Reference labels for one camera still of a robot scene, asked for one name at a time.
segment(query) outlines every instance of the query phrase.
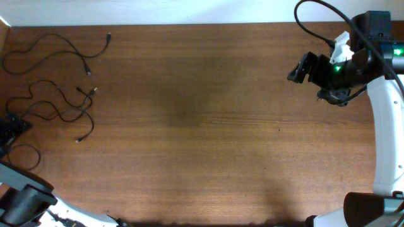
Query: wood grain surface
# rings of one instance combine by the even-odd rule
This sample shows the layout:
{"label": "wood grain surface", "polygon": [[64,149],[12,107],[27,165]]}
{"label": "wood grain surface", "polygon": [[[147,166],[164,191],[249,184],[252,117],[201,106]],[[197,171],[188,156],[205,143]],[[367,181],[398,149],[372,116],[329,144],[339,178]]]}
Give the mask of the wood grain surface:
{"label": "wood grain surface", "polygon": [[[349,31],[343,23],[308,27],[329,38]],[[395,35],[402,38],[403,28],[395,23]],[[131,221],[276,223],[338,209],[351,191],[372,192],[369,98],[334,107],[317,101],[315,85],[287,81],[306,52],[329,52],[295,23],[12,28],[5,51],[25,49],[45,32],[65,35],[86,54],[112,33],[105,54],[88,60],[91,76],[75,55],[24,76],[0,72],[2,105],[28,95],[38,79],[55,81],[74,103],[83,98],[75,86],[98,88],[87,140],[74,142],[90,128],[85,117],[73,124],[27,117],[34,127],[17,141],[41,149],[33,172],[74,205]],[[8,66],[25,69],[61,49],[68,45],[47,38]],[[64,106],[51,86],[33,92]],[[29,150],[11,157],[35,162]]]}

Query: black device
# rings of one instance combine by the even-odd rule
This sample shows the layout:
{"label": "black device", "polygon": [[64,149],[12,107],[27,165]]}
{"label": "black device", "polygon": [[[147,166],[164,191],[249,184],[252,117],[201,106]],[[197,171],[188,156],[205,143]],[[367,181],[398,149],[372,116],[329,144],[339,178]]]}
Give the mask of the black device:
{"label": "black device", "polygon": [[31,123],[13,113],[8,114],[5,118],[0,118],[0,159],[7,155],[11,145],[31,128]]}
{"label": "black device", "polygon": [[[354,17],[352,21],[382,54],[390,67],[397,74],[404,74],[404,42],[395,41],[391,35],[390,12],[368,11]],[[350,39],[351,50],[354,52],[351,60],[332,64],[329,57],[308,52],[288,74],[287,79],[303,83],[308,74],[308,81],[321,88],[317,94],[318,98],[342,107],[351,100],[351,88],[365,86],[382,75],[386,79],[394,79],[353,30]]]}

